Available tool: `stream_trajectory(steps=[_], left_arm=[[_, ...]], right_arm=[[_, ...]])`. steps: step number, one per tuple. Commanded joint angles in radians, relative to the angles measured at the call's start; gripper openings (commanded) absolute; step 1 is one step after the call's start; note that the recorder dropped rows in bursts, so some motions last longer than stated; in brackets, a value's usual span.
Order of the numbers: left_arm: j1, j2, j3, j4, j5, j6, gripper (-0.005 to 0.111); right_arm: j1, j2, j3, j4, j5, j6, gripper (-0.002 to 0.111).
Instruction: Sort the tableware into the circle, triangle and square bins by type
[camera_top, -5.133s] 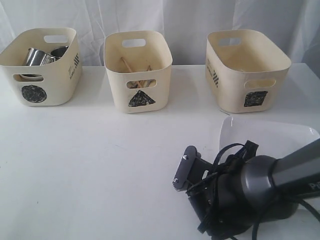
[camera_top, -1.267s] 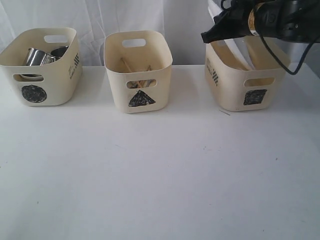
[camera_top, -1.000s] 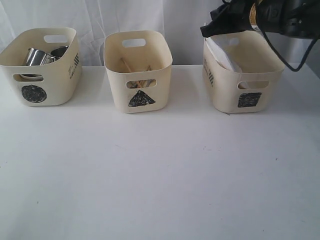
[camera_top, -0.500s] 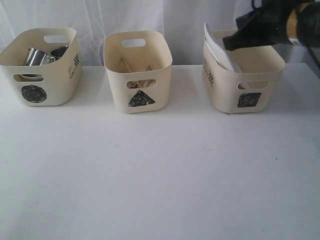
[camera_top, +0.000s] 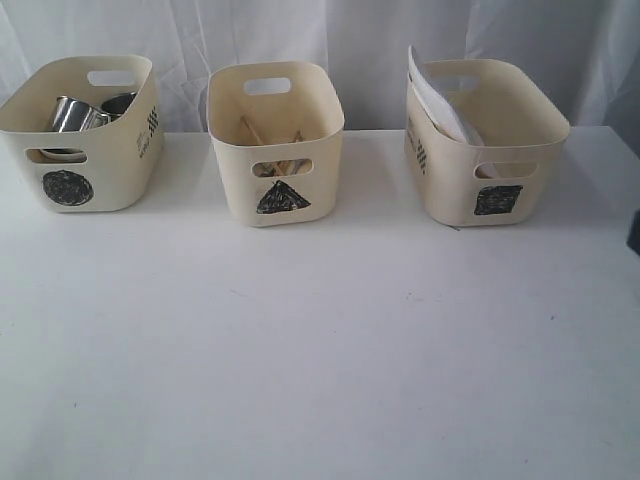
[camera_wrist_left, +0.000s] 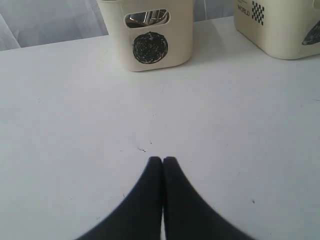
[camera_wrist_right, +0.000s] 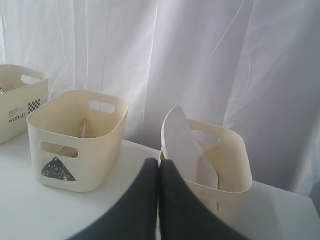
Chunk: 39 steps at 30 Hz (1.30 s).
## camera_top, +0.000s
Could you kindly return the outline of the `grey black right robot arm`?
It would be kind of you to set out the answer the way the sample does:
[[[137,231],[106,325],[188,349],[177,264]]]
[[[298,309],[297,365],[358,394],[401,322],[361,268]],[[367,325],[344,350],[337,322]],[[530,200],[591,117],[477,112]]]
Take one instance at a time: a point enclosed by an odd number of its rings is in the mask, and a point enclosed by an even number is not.
[[[640,211],[639,210],[637,210],[634,214],[633,221],[629,229],[626,244],[637,255],[640,255]]]

